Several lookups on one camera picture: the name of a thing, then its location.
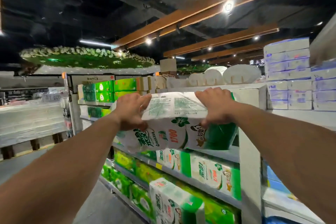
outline fluorescent light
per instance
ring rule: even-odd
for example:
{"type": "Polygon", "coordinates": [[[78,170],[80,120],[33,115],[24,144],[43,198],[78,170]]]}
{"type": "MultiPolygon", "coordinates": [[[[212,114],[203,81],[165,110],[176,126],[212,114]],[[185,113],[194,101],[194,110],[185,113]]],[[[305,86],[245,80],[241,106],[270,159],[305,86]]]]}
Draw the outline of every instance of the fluorescent light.
{"type": "Polygon", "coordinates": [[[102,43],[102,42],[95,42],[95,41],[84,40],[84,39],[79,40],[79,42],[82,43],[82,44],[87,44],[87,45],[97,45],[97,46],[103,46],[103,47],[110,47],[111,48],[111,44],[105,44],[105,43],[102,43]]]}
{"type": "Polygon", "coordinates": [[[152,40],[149,39],[149,38],[147,38],[145,42],[146,42],[147,45],[151,45],[152,44],[152,40]]]}
{"type": "Polygon", "coordinates": [[[222,12],[228,14],[229,12],[232,11],[232,9],[234,8],[235,3],[233,0],[229,0],[227,1],[222,8],[222,12]]]}

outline hand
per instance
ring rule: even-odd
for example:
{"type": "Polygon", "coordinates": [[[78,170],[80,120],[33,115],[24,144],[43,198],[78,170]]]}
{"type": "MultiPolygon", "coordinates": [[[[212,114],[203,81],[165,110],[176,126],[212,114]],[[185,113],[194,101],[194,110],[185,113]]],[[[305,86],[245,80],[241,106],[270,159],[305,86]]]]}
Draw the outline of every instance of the hand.
{"type": "Polygon", "coordinates": [[[205,91],[196,91],[196,97],[208,109],[207,117],[201,122],[204,128],[208,128],[210,123],[228,124],[233,122],[232,110],[238,104],[231,97],[229,90],[221,88],[207,88],[205,91]]]}
{"type": "Polygon", "coordinates": [[[126,94],[117,100],[117,107],[110,114],[117,118],[120,130],[127,131],[135,128],[145,131],[147,122],[141,119],[142,112],[148,107],[151,94],[140,96],[138,93],[126,94]]]}

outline hanging greenery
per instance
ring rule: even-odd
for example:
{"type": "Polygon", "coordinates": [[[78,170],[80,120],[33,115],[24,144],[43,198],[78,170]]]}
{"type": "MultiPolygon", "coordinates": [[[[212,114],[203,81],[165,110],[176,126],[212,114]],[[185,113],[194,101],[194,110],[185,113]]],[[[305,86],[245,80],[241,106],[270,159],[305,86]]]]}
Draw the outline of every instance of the hanging greenery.
{"type": "Polygon", "coordinates": [[[189,65],[189,66],[181,66],[177,68],[177,71],[180,73],[185,74],[192,74],[192,73],[203,73],[212,65],[209,64],[198,64],[198,65],[189,65]]]}
{"type": "Polygon", "coordinates": [[[117,69],[143,68],[155,64],[155,61],[149,57],[79,46],[25,49],[20,52],[20,56],[35,64],[55,67],[117,69]]]}

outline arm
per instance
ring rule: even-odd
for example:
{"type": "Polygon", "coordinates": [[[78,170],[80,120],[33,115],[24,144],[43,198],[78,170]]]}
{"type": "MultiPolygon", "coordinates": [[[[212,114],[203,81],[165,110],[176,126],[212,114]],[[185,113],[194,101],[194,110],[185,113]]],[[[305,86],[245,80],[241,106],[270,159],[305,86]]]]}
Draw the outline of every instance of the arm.
{"type": "Polygon", "coordinates": [[[335,132],[238,103],[228,90],[195,94],[208,108],[203,126],[236,123],[284,185],[324,222],[335,222],[335,132]]]}
{"type": "Polygon", "coordinates": [[[146,129],[151,95],[128,94],[116,109],[33,161],[0,186],[2,224],[72,223],[95,186],[119,130],[146,129]]]}

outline forearm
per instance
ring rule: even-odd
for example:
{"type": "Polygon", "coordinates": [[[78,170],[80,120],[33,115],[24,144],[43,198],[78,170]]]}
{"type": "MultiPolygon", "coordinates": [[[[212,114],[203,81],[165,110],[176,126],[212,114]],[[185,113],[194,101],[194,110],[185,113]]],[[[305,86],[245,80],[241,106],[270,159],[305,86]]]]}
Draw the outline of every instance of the forearm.
{"type": "Polygon", "coordinates": [[[94,187],[119,128],[113,114],[103,117],[1,185],[1,222],[71,223],[94,187]]]}
{"type": "Polygon", "coordinates": [[[333,222],[336,134],[246,104],[237,105],[232,119],[284,185],[326,223],[333,222]]]}

